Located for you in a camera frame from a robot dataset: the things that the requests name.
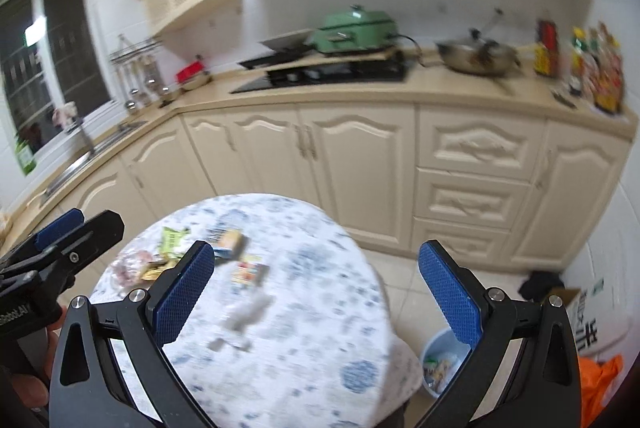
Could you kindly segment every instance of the round table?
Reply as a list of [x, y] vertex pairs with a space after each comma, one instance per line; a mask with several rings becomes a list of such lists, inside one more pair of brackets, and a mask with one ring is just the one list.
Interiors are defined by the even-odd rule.
[[[319, 208], [265, 194], [207, 199], [156, 222], [123, 253], [157, 252], [163, 226], [190, 228], [178, 250], [185, 252], [207, 228], [238, 228], [248, 238], [244, 252], [269, 266], [262, 287], [272, 301], [246, 328], [248, 350], [210, 348], [235, 262], [216, 266], [180, 336], [163, 347], [220, 428], [370, 428], [420, 387], [421, 365], [394, 333], [375, 270]], [[121, 300], [130, 290], [114, 277], [116, 262], [91, 302]], [[113, 345], [136, 405], [158, 418], [124, 344]]]

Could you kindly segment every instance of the window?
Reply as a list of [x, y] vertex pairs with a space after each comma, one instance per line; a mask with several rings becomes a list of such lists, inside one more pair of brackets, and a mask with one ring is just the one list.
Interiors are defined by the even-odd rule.
[[0, 64], [15, 129], [34, 153], [61, 132], [51, 122], [54, 108], [74, 101], [85, 117], [111, 99], [83, 0], [1, 4]]
[[7, 107], [15, 129], [37, 152], [60, 131], [51, 123], [49, 95], [39, 43], [27, 46], [24, 30], [33, 24], [31, 0], [9, 0], [0, 5], [0, 64]]

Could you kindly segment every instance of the sink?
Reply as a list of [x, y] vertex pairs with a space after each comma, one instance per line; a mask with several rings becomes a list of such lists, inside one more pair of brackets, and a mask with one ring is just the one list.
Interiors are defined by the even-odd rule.
[[74, 161], [71, 166], [66, 168], [59, 176], [52, 180], [47, 186], [47, 189], [44, 191], [42, 195], [42, 200], [40, 201], [40, 205], [43, 205], [45, 202], [49, 200], [49, 198], [57, 192], [62, 186], [69, 180], [71, 177], [76, 175], [80, 170], [89, 165], [97, 155], [100, 155], [102, 152], [107, 150], [107, 148], [113, 146], [118, 141], [123, 140], [127, 135], [131, 134], [134, 130], [140, 128], [144, 125], [146, 121], [136, 121], [127, 124], [118, 125], [118, 129], [113, 134], [105, 137], [100, 143], [94, 145], [95, 153], [87, 152], [79, 159]]

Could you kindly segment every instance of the hand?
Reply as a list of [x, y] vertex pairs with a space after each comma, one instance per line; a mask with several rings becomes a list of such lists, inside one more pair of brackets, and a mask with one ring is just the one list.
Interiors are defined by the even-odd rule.
[[[58, 335], [54, 332], [62, 327], [65, 321], [66, 306], [62, 306], [62, 316], [60, 319], [47, 327], [47, 336], [49, 337], [49, 347], [44, 362], [44, 372], [51, 379], [51, 371], [53, 368], [53, 357], [56, 355], [56, 347], [58, 346]], [[24, 376], [16, 374], [11, 377], [11, 383], [14, 386], [16, 394], [20, 397], [24, 405], [28, 408], [41, 408], [49, 402], [49, 391], [43, 382], [35, 376]]]

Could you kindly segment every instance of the utensil rack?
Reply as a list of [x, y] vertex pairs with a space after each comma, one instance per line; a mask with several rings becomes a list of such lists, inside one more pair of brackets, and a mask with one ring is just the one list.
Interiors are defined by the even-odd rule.
[[135, 44], [130, 42], [124, 34], [119, 34], [118, 38], [120, 49], [109, 55], [109, 61], [114, 65], [122, 65], [162, 45], [162, 42], [156, 38], [147, 38]]

